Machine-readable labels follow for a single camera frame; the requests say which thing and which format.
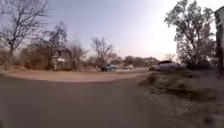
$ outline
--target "road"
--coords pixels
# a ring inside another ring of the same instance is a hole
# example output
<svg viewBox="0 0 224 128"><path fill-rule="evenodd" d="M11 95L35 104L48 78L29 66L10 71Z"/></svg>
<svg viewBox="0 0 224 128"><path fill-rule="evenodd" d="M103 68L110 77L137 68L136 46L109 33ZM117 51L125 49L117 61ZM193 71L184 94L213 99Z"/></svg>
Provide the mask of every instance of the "road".
<svg viewBox="0 0 224 128"><path fill-rule="evenodd" d="M0 127L179 128L141 95L140 79L62 83L0 76Z"/></svg>

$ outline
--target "white car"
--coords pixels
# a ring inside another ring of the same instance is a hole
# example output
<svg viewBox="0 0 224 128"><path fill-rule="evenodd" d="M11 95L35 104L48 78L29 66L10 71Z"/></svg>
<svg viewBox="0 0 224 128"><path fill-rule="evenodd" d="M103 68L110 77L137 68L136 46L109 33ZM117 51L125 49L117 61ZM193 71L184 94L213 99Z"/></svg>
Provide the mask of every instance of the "white car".
<svg viewBox="0 0 224 128"><path fill-rule="evenodd" d="M175 63L169 60L160 61L157 65L154 65L149 68L149 71L164 71L164 70L172 70L179 69L182 66L179 63Z"/></svg>
<svg viewBox="0 0 224 128"><path fill-rule="evenodd" d="M133 65L128 65L128 66L125 66L124 69L134 69L134 66Z"/></svg>

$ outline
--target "car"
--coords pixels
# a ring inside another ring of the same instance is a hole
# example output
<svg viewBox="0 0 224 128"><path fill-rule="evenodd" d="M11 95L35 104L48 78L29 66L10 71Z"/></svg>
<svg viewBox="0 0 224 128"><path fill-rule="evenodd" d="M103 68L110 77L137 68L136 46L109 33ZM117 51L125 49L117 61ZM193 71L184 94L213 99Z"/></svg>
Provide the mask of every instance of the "car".
<svg viewBox="0 0 224 128"><path fill-rule="evenodd" d="M149 71L164 71L181 68L181 65L170 60L160 61L157 65L151 66Z"/></svg>
<svg viewBox="0 0 224 128"><path fill-rule="evenodd" d="M133 65L129 65L128 68L129 69L134 69L134 66Z"/></svg>
<svg viewBox="0 0 224 128"><path fill-rule="evenodd" d="M110 71L116 71L117 67L113 65L105 65L101 68L102 72L110 72Z"/></svg>

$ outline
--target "dry grass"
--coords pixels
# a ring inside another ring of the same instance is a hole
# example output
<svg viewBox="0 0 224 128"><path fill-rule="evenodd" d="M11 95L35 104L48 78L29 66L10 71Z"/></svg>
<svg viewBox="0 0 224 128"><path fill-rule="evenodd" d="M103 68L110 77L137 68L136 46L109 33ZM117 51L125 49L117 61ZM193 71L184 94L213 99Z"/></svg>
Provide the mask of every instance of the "dry grass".
<svg viewBox="0 0 224 128"><path fill-rule="evenodd" d="M224 128L223 85L209 72L189 70L154 72L141 83L147 97L169 114L203 128Z"/></svg>

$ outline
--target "tree trunk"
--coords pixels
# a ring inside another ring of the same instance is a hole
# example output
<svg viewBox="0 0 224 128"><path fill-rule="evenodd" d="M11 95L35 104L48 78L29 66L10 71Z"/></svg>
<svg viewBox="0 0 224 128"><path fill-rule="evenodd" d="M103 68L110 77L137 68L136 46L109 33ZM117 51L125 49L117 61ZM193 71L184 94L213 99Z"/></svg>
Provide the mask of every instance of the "tree trunk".
<svg viewBox="0 0 224 128"><path fill-rule="evenodd" d="M218 58L218 70L219 70L219 75L221 76L223 74L223 48L222 48L222 43L223 43L223 33L224 33L224 28L223 28L223 23L221 20L221 16L219 11L215 12L215 19L216 19L216 56Z"/></svg>
<svg viewBox="0 0 224 128"><path fill-rule="evenodd" d="M47 60L48 62L47 62L47 67L46 67L46 69L47 70L51 70L51 61L52 61L52 57L48 57L48 60Z"/></svg>
<svg viewBox="0 0 224 128"><path fill-rule="evenodd" d="M12 65L12 59L13 59L13 48L10 47L10 50L9 50L9 54L7 56L7 59L6 59L6 63L5 63L5 70L9 70L11 68L11 65Z"/></svg>

